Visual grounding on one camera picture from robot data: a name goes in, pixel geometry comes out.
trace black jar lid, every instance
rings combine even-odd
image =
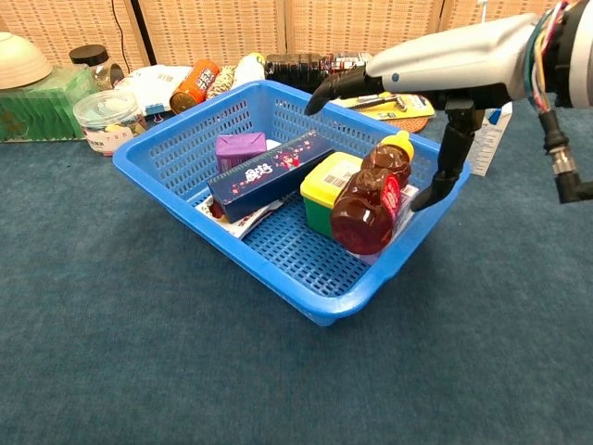
[[[86,44],[69,52],[72,63],[85,63],[89,67],[100,65],[109,59],[107,49],[101,44]]]

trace robotic hand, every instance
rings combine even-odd
[[[581,183],[568,138],[546,96],[556,93],[558,107],[593,107],[593,2],[560,2],[541,18],[524,14],[386,49],[366,67],[326,79],[305,113],[317,113],[332,99],[383,91],[423,95],[448,114],[437,172],[413,210],[432,206],[451,191],[484,110],[525,97],[544,129],[560,202],[593,199],[593,182]]]

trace green container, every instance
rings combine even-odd
[[[80,67],[55,67],[39,82],[0,90],[0,142],[83,139],[72,109],[97,91]]]
[[[361,163],[361,158],[336,152],[307,175],[300,186],[300,194],[305,203],[307,225],[311,229],[332,238],[330,216],[335,199],[350,177],[360,170]]]

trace dark blue box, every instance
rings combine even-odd
[[[231,223],[297,190],[334,150],[316,131],[299,136],[208,180],[214,201]]]

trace blue plastic basket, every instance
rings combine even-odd
[[[401,268],[457,197],[466,165],[451,194],[412,218],[373,265],[348,254],[307,227],[295,194],[245,239],[238,240],[195,209],[208,197],[217,174],[214,141],[219,134],[264,132],[285,142],[317,129],[336,150],[363,157],[393,126],[333,104],[307,117],[310,95],[274,82],[248,83],[172,118],[123,145],[116,167],[173,216],[258,278],[313,322],[329,325],[360,310]],[[413,135],[410,183],[423,189],[436,169],[439,146]]]

